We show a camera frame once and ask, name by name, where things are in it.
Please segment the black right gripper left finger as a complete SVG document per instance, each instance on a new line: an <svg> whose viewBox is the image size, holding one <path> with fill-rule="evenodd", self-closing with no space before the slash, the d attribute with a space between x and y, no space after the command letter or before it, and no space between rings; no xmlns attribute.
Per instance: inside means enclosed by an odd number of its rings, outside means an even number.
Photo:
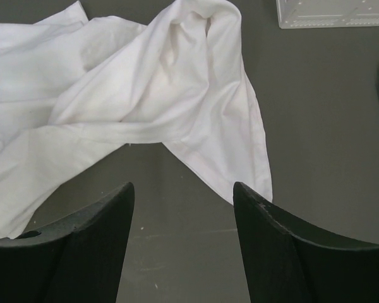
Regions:
<svg viewBox="0 0 379 303"><path fill-rule="evenodd" d="M115 302L134 204L128 182L56 222L0 239L0 302Z"/></svg>

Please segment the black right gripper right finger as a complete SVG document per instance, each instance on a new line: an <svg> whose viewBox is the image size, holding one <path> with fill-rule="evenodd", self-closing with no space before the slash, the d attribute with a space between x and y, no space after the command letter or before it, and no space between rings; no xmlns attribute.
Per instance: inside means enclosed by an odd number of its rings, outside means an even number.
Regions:
<svg viewBox="0 0 379 303"><path fill-rule="evenodd" d="M379 302L379 244L317 227L242 182L233 202L251 302Z"/></svg>

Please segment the white t-shirt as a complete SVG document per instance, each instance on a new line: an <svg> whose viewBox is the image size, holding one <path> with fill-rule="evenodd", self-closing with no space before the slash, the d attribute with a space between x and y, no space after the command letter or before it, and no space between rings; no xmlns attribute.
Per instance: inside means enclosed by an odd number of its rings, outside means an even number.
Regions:
<svg viewBox="0 0 379 303"><path fill-rule="evenodd" d="M162 143L227 201L272 199L265 130L229 1L174 1L148 25L80 3L0 23L0 238L125 144Z"/></svg>

